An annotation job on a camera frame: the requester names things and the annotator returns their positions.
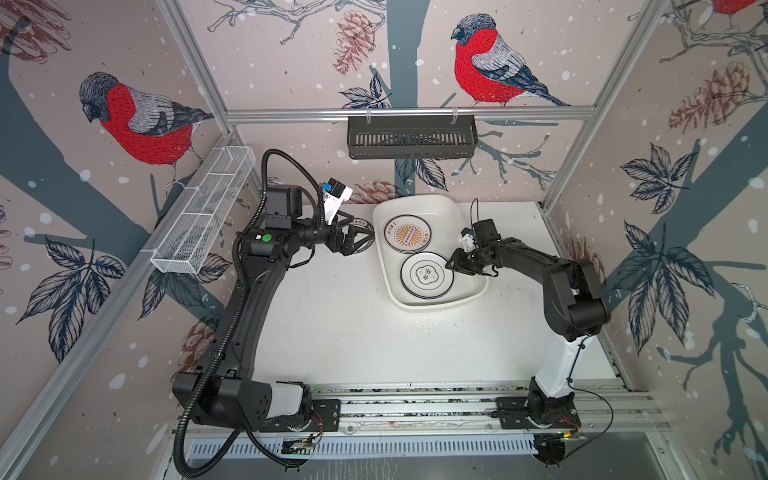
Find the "green ring plate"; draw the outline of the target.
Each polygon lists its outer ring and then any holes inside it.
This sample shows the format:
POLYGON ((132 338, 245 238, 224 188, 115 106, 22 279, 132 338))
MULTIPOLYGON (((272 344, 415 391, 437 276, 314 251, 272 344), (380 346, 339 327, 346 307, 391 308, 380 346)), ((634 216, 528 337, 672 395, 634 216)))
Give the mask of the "green ring plate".
POLYGON ((374 227, 368 220, 354 218, 349 228, 349 232, 354 234, 352 254, 364 252, 375 241, 374 227))

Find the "orange sunburst plate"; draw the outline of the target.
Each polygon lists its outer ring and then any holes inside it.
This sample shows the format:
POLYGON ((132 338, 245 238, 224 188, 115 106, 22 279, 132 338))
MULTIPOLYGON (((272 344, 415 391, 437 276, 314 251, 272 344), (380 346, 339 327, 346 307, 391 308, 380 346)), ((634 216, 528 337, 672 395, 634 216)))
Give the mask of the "orange sunburst plate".
POLYGON ((432 230, 429 224, 415 215, 399 215, 387 222, 385 240, 394 250, 413 254, 425 250, 431 243, 432 230))

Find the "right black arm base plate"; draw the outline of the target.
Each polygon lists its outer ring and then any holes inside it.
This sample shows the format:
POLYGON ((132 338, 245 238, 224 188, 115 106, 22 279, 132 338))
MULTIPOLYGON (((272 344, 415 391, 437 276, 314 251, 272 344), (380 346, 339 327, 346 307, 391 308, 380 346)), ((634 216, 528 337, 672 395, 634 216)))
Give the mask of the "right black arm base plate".
POLYGON ((491 417, 504 430, 579 429, 581 421, 572 395, 562 398, 500 397, 491 417))

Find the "white plate black cloud emblem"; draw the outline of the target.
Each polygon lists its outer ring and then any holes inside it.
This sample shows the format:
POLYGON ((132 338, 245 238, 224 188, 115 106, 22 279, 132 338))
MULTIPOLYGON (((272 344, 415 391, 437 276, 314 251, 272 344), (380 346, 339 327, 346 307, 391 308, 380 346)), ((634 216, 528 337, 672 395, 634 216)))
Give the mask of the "white plate black cloud emblem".
POLYGON ((401 284, 408 293, 417 298, 441 298, 454 284, 454 273, 446 267, 447 262, 446 258, 437 253, 413 254, 401 265, 401 284))

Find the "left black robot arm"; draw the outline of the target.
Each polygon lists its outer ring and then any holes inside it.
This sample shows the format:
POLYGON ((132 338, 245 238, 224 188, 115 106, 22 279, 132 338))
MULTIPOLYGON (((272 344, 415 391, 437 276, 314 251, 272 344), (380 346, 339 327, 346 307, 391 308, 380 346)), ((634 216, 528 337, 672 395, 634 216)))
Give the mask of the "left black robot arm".
POLYGON ((333 253, 353 255, 373 241, 374 230, 343 211, 326 221, 320 204, 310 216, 304 216, 304 195, 299 186, 268 188, 255 224, 236 240, 236 292, 220 330, 194 370, 179 374, 173 382, 173 394, 184 407, 184 420, 251 432, 272 422, 290 428, 311 422, 307 385, 253 378, 267 313, 300 249, 323 245, 333 253))

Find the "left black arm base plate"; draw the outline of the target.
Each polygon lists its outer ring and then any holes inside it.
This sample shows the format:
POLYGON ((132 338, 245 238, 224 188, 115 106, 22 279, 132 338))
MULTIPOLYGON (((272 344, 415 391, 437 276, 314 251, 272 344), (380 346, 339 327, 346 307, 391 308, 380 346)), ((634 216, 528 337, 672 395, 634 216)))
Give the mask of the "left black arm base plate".
POLYGON ((337 432, 341 416, 341 401, 313 400, 297 415, 267 420, 259 429, 263 433, 328 433, 337 432))

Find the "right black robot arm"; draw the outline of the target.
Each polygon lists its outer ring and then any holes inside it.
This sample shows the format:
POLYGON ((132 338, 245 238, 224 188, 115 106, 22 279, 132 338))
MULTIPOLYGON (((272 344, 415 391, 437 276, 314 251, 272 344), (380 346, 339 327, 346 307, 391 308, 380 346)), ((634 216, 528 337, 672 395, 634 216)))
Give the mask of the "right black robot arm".
POLYGON ((597 270, 588 260, 569 260, 517 238, 503 238, 491 219, 463 229, 460 242, 446 262, 447 269, 470 276, 496 276, 499 269, 507 268, 542 286, 543 315, 555 336, 529 384, 526 411, 534 424, 548 426, 574 408, 572 382, 580 353, 610 321, 597 270))

